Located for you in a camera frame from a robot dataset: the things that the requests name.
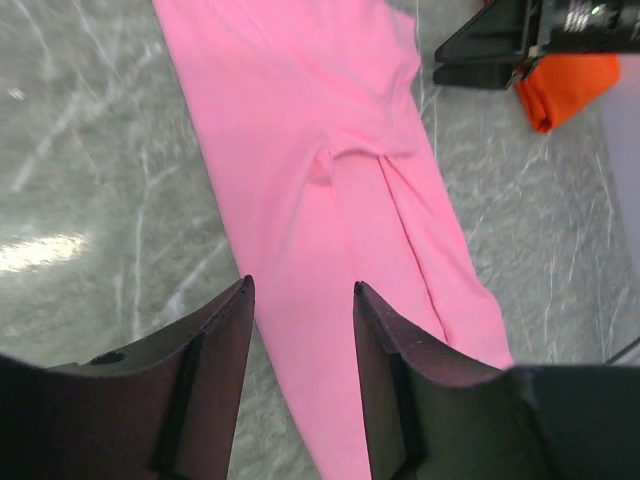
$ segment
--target pink towel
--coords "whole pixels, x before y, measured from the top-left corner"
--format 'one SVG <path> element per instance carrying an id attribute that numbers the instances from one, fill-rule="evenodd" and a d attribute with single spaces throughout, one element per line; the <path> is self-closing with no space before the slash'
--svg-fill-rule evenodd
<path id="1" fill-rule="evenodd" d="M 409 92 L 414 21 L 384 0 L 154 3 L 293 417 L 323 478 L 368 479 L 355 281 L 512 362 Z"/>

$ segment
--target fabric fold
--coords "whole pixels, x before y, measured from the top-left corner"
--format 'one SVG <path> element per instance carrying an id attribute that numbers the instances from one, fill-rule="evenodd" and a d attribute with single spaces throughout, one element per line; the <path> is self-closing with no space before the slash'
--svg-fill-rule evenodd
<path id="1" fill-rule="evenodd" d="M 154 4 L 296 425 L 322 478 L 368 479 L 356 281 L 512 363 L 409 91 L 414 22 L 384 0 Z"/>

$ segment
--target robotic arm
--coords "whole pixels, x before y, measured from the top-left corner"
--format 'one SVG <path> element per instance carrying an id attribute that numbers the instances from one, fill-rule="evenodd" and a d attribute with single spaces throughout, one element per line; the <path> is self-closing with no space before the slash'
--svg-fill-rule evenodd
<path id="1" fill-rule="evenodd" d="M 438 85 L 501 90 L 547 54 L 640 53 L 640 0 L 494 0 L 435 53 Z"/>

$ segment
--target folded orange cloth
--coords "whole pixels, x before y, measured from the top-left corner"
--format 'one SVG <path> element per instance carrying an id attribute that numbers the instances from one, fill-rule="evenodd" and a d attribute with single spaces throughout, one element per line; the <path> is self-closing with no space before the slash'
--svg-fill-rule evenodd
<path id="1" fill-rule="evenodd" d="M 547 133 L 613 87 L 619 77 L 614 55 L 549 55 L 515 86 L 533 129 Z"/>

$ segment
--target marble surface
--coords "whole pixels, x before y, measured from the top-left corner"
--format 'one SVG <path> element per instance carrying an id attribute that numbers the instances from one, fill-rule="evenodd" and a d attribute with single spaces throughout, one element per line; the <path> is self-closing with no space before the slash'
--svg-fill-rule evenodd
<path id="1" fill-rule="evenodd" d="M 414 84 L 520 362 L 601 362 L 640 335 L 597 106 L 550 136 L 513 94 L 432 85 L 475 0 L 417 16 Z M 86 361 L 237 278 L 149 0 L 0 0 L 0 351 Z M 317 478 L 254 333 L 230 478 Z"/>

